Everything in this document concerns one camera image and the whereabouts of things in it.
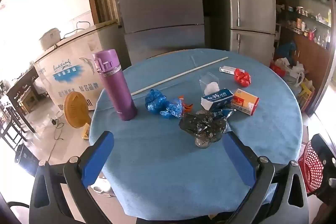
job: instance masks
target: blue tablecloth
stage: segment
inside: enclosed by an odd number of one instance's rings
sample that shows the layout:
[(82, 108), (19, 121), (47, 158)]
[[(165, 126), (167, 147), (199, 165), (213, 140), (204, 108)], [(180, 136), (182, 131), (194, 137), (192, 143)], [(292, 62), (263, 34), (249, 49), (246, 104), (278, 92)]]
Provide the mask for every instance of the blue tablecloth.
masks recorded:
[[(156, 88), (168, 99), (184, 95), (186, 103), (201, 109), (199, 78), (211, 72), (221, 88), (240, 86), (220, 66), (248, 71), (252, 84), (247, 92), (260, 98), (253, 116), (236, 111), (229, 118), (232, 130), (258, 155), (287, 164), (299, 155), (302, 118), (298, 103), (285, 84), (264, 65), (233, 52), (197, 49), (174, 52), (137, 63), (124, 71), (131, 92), (181, 72), (228, 56), (214, 65), (191, 72)], [(221, 142), (197, 148), (192, 136), (179, 128), (179, 119), (150, 114), (144, 106), (148, 90), (133, 97), (135, 119), (119, 119), (105, 90), (92, 118), (90, 144), (109, 130), (115, 145), (103, 173), (125, 213), (147, 220), (179, 220), (234, 211), (249, 188), (243, 184)]]

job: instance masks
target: power cord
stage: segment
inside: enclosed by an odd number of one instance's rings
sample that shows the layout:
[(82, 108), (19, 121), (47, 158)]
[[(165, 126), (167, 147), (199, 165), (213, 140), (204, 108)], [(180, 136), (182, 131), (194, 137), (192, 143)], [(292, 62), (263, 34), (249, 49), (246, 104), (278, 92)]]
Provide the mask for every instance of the power cord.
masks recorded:
[[(51, 118), (50, 119), (51, 123), (55, 126), (55, 130), (54, 130), (54, 140), (55, 141), (64, 140), (63, 138), (60, 137), (61, 134), (62, 134), (62, 131), (63, 131), (63, 126), (64, 126), (64, 122), (59, 122), (59, 118), (62, 117), (62, 116), (63, 116), (63, 114), (61, 116), (59, 116), (58, 118), (55, 118), (55, 119)], [(55, 138), (56, 130), (59, 129), (59, 128), (61, 129), (60, 133), (59, 133), (58, 137)], [(55, 146), (56, 146), (56, 142), (54, 143), (54, 146), (52, 147), (52, 149), (50, 151), (48, 161), (50, 160), (51, 154), (53, 153)]]
[[(60, 117), (58, 117), (56, 119), (50, 119), (51, 123), (55, 126), (55, 132), (56, 132), (56, 129), (62, 128), (64, 126), (64, 122), (59, 121)], [(56, 141), (59, 140), (59, 139), (63, 140), (62, 138), (60, 138), (61, 134), (58, 136), (57, 139), (55, 139), (55, 132), (54, 132), (54, 140), (56, 140)]]
[(73, 30), (72, 32), (68, 32), (68, 33), (66, 33), (66, 34), (64, 35), (63, 39), (65, 39), (65, 36), (66, 36), (67, 34), (73, 33), (73, 32), (78, 31), (78, 30), (85, 30), (85, 29), (83, 29), (83, 28), (79, 28), (79, 29)]
[(78, 28), (78, 23), (89, 23), (89, 27), (91, 27), (91, 23), (90, 22), (88, 22), (88, 21), (78, 21), (77, 23), (76, 23), (76, 29)]

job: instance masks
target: bolt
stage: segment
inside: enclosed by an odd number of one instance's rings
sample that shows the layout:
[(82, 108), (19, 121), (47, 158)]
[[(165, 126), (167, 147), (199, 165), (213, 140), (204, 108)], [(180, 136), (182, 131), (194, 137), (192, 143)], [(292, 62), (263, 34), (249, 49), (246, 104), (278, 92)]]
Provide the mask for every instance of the bolt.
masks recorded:
[(268, 163), (268, 158), (265, 157), (265, 156), (261, 156), (261, 157), (259, 157), (259, 160), (260, 160), (260, 162), (262, 162), (262, 163), (264, 163), (264, 164)]
[(77, 157), (77, 156), (73, 156), (73, 157), (71, 157), (70, 160), (69, 160), (69, 162), (70, 162), (71, 164), (74, 164), (74, 163), (78, 162), (78, 157)]
[(46, 161), (45, 160), (40, 160), (39, 161), (39, 166), (45, 166)]
[(291, 165), (293, 167), (298, 167), (299, 166), (299, 163), (296, 161), (296, 160), (291, 160)]

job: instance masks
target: chest freezer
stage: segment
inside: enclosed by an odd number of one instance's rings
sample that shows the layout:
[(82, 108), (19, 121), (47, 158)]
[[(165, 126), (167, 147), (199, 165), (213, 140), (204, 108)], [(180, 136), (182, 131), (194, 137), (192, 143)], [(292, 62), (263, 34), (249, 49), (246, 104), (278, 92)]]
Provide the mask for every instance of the chest freezer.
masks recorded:
[(118, 24), (107, 21), (67, 37), (34, 62), (37, 74), (50, 98), (61, 110), (68, 93), (81, 92), (89, 110), (96, 107), (103, 85), (92, 54), (114, 48), (122, 69), (131, 65), (124, 34)]

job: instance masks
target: cardboard box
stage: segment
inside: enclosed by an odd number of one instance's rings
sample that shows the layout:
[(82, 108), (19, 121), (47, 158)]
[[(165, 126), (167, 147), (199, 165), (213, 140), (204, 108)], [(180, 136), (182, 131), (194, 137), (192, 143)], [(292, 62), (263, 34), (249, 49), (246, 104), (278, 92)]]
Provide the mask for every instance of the cardboard box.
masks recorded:
[(32, 107), (36, 105), (37, 98), (31, 88), (26, 90), (26, 92), (20, 97), (18, 103), (23, 111), (26, 110), (28, 113), (32, 112)]
[(234, 93), (231, 105), (233, 108), (252, 116), (258, 103), (259, 97), (256, 97), (244, 90), (237, 89)]
[(224, 108), (226, 104), (229, 104), (233, 98), (233, 94), (228, 89), (222, 89), (220, 91), (211, 93), (201, 98), (201, 105), (206, 110), (215, 110), (218, 108)]

